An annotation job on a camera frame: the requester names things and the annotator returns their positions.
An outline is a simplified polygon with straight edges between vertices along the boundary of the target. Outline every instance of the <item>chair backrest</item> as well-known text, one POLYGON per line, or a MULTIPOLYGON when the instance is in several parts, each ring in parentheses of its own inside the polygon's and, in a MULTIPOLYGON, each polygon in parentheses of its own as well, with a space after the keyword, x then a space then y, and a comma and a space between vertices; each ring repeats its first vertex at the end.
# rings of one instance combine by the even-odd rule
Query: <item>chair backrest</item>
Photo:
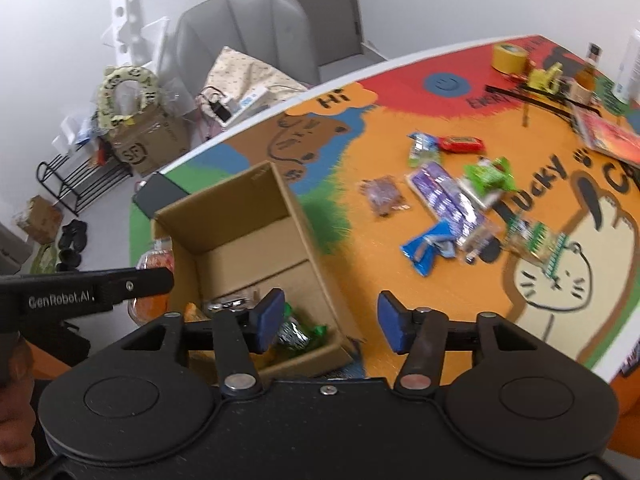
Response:
POLYGON ((224 46, 297 81, 320 82, 311 26, 297 0, 207 0, 187 10, 176 25, 174 63, 191 95, 224 46))

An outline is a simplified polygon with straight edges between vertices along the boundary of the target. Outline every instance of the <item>beige patterned cloth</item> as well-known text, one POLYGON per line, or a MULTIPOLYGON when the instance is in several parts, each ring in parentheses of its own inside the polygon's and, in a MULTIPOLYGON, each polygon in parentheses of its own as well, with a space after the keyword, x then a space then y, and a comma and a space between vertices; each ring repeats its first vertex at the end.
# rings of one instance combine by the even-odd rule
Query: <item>beige patterned cloth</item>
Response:
POLYGON ((258 86, 264 86, 270 95, 264 101, 264 107, 286 101, 293 95, 305 92, 307 87, 290 78, 277 68, 226 46, 220 52, 209 71, 202 95, 197 99, 200 109, 213 118, 209 102, 218 101, 219 92, 240 102, 242 98, 258 86))

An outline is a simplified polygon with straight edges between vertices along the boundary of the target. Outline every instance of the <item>screw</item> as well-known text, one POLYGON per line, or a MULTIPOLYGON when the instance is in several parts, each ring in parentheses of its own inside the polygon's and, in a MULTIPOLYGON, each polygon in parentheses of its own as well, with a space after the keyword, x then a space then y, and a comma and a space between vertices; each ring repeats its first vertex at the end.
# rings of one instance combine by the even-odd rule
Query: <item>screw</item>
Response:
POLYGON ((325 386, 320 386, 320 393, 323 395, 335 395, 338 393, 338 388, 331 386, 330 384, 326 384, 325 386))
POLYGON ((232 374, 225 379, 225 386, 230 390, 237 392, 239 390, 248 390, 255 384, 255 377, 249 374, 232 374))
POLYGON ((407 374, 400 379, 400 385, 407 390, 425 390, 431 386, 431 379, 422 374, 407 374))

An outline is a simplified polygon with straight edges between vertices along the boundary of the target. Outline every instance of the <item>orange speech bubble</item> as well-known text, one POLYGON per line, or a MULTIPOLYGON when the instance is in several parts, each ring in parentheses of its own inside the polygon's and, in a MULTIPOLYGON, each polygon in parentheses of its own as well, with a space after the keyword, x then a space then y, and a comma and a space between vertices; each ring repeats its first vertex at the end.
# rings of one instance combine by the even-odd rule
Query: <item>orange speech bubble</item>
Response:
POLYGON ((287 110, 287 115, 336 116, 348 108, 363 108, 372 105, 377 98, 378 94, 367 90, 360 83, 350 83, 290 108, 287 110))

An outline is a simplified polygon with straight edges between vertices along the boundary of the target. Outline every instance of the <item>brown cardboard box on floor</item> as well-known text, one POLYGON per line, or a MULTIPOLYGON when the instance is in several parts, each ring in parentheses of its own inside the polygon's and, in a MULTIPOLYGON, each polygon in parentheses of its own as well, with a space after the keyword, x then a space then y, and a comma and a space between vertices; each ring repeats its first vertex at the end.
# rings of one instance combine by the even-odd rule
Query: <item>brown cardboard box on floor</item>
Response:
POLYGON ((202 307, 247 286, 258 286, 262 296, 279 287, 294 309, 328 326, 324 346, 264 368, 263 378, 316 376, 352 360, 350 339, 361 340, 360 331, 322 268, 300 204, 270 162, 165 207, 152 231, 172 238, 171 310, 183 312, 189 302, 202 307))
POLYGON ((171 117, 157 105, 149 105, 111 130, 109 141, 120 160, 141 176, 159 170, 190 148, 184 120, 171 117))
POLYGON ((40 245, 52 243, 62 224, 62 213, 40 195, 29 200, 15 224, 40 245))

